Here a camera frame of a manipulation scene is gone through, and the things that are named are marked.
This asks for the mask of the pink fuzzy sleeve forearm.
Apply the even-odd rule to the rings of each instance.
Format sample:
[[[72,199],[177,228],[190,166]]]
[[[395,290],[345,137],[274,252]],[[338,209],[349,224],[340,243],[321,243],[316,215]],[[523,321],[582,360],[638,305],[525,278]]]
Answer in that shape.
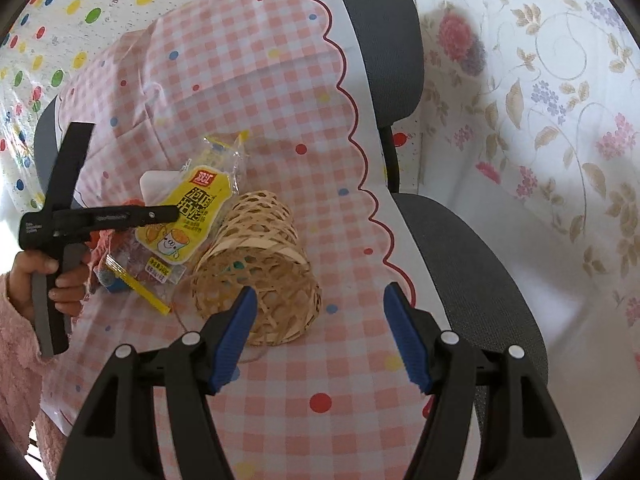
[[[32,324],[11,304],[8,276],[1,275],[1,422],[16,445],[25,454],[29,431],[36,428],[43,467],[49,479],[56,477],[67,438],[40,408],[43,377],[48,364],[41,359]]]

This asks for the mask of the person's left hand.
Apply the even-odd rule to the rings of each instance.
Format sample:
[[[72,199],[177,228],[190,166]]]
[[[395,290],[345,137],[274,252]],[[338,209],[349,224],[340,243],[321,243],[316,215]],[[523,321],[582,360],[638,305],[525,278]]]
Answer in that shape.
[[[49,298],[54,302],[56,310],[72,318],[77,318],[82,310],[89,278],[89,262],[90,252],[85,250],[80,263],[72,270],[61,273],[56,278],[55,286],[49,290]],[[38,250],[19,252],[16,255],[9,273],[6,294],[15,310],[29,322],[34,322],[35,318],[32,276],[35,273],[52,275],[57,270],[58,262]]]

